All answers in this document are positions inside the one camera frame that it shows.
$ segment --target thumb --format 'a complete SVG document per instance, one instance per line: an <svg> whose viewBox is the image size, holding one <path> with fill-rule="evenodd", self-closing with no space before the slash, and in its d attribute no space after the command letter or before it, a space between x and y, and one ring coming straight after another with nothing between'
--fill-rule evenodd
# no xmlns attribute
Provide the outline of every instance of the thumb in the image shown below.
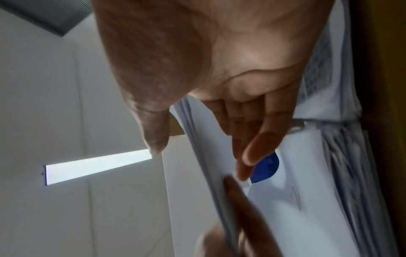
<svg viewBox="0 0 406 257"><path fill-rule="evenodd" d="M161 153L169 140L169 109L157 112L137 109L132 113L151 155Z"/></svg>
<svg viewBox="0 0 406 257"><path fill-rule="evenodd" d="M268 225L257 209L248 201L238 183L232 177L226 177L224 187L236 212L238 224L247 237L255 256L282 256Z"/></svg>

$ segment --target stack of papers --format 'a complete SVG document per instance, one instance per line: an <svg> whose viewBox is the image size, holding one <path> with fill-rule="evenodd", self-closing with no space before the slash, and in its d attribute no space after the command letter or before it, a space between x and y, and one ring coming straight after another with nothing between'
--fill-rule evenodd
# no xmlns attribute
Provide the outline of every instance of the stack of papers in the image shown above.
<svg viewBox="0 0 406 257"><path fill-rule="evenodd" d="M294 118L304 122L276 150L271 178L241 186L284 256L398 256L368 137L357 119L347 0L337 0L305 70ZM220 222L237 249L238 230L222 180L233 175L231 138L193 97L171 112L188 136Z"/></svg>

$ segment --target air vent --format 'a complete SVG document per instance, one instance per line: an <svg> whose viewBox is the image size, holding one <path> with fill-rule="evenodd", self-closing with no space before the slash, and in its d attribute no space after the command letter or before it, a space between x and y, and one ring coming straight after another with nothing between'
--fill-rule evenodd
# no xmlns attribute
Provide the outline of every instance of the air vent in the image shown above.
<svg viewBox="0 0 406 257"><path fill-rule="evenodd" d="M0 0L0 7L60 36L92 12L90 0Z"/></svg>

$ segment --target skin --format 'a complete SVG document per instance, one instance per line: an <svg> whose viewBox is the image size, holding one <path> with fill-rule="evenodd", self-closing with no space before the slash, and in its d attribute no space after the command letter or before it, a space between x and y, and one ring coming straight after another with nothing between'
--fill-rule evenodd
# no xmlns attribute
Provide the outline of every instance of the skin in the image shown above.
<svg viewBox="0 0 406 257"><path fill-rule="evenodd" d="M287 133L333 0L93 0L123 99L160 153L169 107L201 100L232 136L237 177Z"/></svg>
<svg viewBox="0 0 406 257"><path fill-rule="evenodd" d="M224 186L241 227L239 256L282 257L266 222L248 201L237 182L233 178L227 177L224 179ZM236 254L228 244L223 229L217 223L199 238L195 248L195 257L228 256L235 257Z"/></svg>

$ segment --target fluorescent light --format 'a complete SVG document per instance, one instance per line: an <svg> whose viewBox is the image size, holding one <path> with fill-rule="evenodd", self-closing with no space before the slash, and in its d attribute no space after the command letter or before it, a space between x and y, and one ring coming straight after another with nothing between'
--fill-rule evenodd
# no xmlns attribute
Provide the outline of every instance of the fluorescent light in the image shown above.
<svg viewBox="0 0 406 257"><path fill-rule="evenodd" d="M46 165L44 173L45 185L51 185L102 171L108 171L129 164L150 160L151 158L152 156L149 150L145 149Z"/></svg>

